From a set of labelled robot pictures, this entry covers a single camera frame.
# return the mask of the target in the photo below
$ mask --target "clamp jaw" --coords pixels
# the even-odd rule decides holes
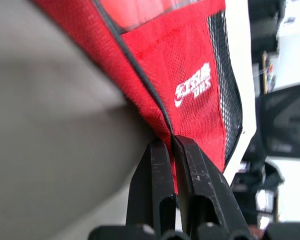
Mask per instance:
[[[254,240],[223,174],[198,144],[173,138],[183,232],[166,145],[151,142],[132,177],[125,226],[100,226],[88,240]],[[300,223],[270,225],[263,240],[300,239]]]

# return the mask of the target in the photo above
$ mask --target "chair backrest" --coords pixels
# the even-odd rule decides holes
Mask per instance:
[[[300,85],[259,97],[259,123],[269,156],[300,158]]]

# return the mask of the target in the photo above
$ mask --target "red fabric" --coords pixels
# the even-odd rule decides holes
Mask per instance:
[[[171,149],[170,133],[161,111],[136,76],[92,1],[34,1],[108,74]],[[207,17],[223,9],[225,0],[203,0],[161,15],[122,35],[159,93],[174,134],[194,139],[221,171],[225,164],[226,131]],[[176,95],[176,89],[184,93],[187,87],[199,81],[199,76],[208,76],[207,64],[210,78],[203,81],[202,93],[196,97],[192,92],[183,98]],[[181,105],[176,107],[175,100],[182,100]],[[171,169],[176,180],[173,161]]]

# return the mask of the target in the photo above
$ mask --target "black piping trim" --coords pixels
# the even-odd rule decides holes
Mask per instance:
[[[138,64],[137,60],[134,58],[134,56],[130,52],[130,50],[127,47],[127,45],[125,44],[124,40],[122,39],[122,37],[118,33],[118,29],[113,24],[113,21],[110,19],[109,15],[106,13],[104,7],[101,5],[99,0],[93,0],[93,2],[95,4],[98,12],[100,13],[101,17],[103,18],[105,24],[109,28],[109,31],[111,32],[114,40],[119,45],[119,47],[121,48],[123,54],[125,55],[125,57],[129,61],[129,63],[131,64],[131,66],[132,66],[133,70],[135,71],[136,75],[139,77],[139,79],[141,80],[143,86],[145,87],[145,89],[148,91],[148,93],[151,95],[151,97],[155,101],[156,105],[161,110],[164,121],[165,121],[171,135],[173,135],[173,128],[172,128],[172,125],[171,125],[171,122],[170,122],[170,119],[169,119],[169,116],[168,116],[168,112],[167,112],[163,102],[161,101],[160,96],[157,93],[155,87],[152,85],[152,83],[148,79],[146,73],[143,71],[141,66]]]

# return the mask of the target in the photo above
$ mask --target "white desk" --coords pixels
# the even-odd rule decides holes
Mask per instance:
[[[256,124],[247,1],[227,1],[226,17],[243,107],[230,183]],[[93,226],[123,223],[123,182],[152,137],[54,24],[26,0],[0,0],[0,239],[85,239]]]

